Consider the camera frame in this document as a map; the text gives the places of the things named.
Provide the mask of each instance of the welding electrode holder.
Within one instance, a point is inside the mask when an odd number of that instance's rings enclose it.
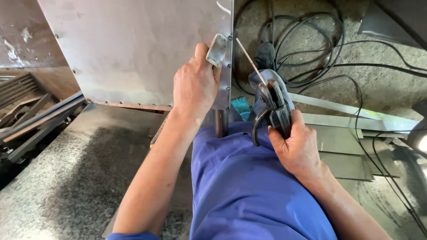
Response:
[[[288,102],[283,98],[280,85],[274,79],[269,79],[267,86],[263,83],[258,85],[261,92],[261,101],[266,106],[255,117],[252,124],[252,142],[259,146],[258,130],[266,126],[272,126],[278,130],[283,139],[287,139],[291,134],[291,111]]]

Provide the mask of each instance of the concrete floor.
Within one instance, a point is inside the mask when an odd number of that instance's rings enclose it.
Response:
[[[246,0],[235,0],[235,12],[246,2]],[[344,15],[346,38],[345,42],[357,40],[375,40],[374,38],[357,33],[360,20],[368,7],[367,0],[338,0],[337,5]],[[238,27],[238,37],[248,54],[254,57],[259,44],[260,27],[269,18],[268,1],[256,1],[251,4],[242,14],[242,22]],[[274,0],[275,15],[305,16],[313,12],[331,12],[332,6],[325,0]],[[288,29],[290,21],[277,20],[275,22],[275,39],[282,38]],[[316,23],[328,31],[334,30],[331,19],[318,18]],[[412,65],[423,67],[427,63],[427,52],[421,49],[393,44],[399,49],[405,60]],[[282,46],[279,56],[302,50],[320,49],[325,46],[325,40],[317,31],[302,26],[295,31]],[[297,56],[290,59],[290,63],[301,63],[313,59],[316,55]],[[376,43],[360,43],[346,45],[343,47],[337,63],[383,63],[404,67],[398,55],[389,47]],[[243,52],[237,49],[237,63],[240,81],[247,82],[247,76],[253,71],[249,61]],[[290,78],[316,68],[318,65],[300,68],[282,68],[279,74]],[[411,106],[423,100],[427,93],[427,79],[402,73],[399,71],[379,67],[336,67],[325,76],[336,76],[347,74],[353,77],[360,85],[363,93],[363,108],[382,113],[392,114],[400,117],[420,119],[420,115],[412,111]],[[289,92],[297,93],[297,89],[288,89]],[[339,78],[315,87],[303,93],[306,96],[338,102],[351,106],[359,106],[359,97],[356,95],[354,84],[346,79]],[[248,97],[248,102],[253,102],[253,97],[232,88],[232,99],[240,96]],[[309,106],[306,104],[295,104],[296,108],[303,112],[327,115],[342,115],[325,108]]]

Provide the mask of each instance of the light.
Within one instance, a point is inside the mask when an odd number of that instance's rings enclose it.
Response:
[[[423,139],[421,139],[418,149],[423,152],[427,152],[427,136],[424,136]]]

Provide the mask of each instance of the left hand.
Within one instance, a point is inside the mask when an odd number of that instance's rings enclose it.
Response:
[[[197,44],[194,57],[173,78],[173,109],[186,117],[202,120],[218,92],[221,68],[206,60],[208,50],[206,44]]]

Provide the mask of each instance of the shoe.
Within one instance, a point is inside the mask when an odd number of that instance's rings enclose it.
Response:
[[[276,52],[273,44],[269,42],[261,43],[258,47],[257,53],[255,54],[257,68],[259,70],[273,69],[275,54]]]

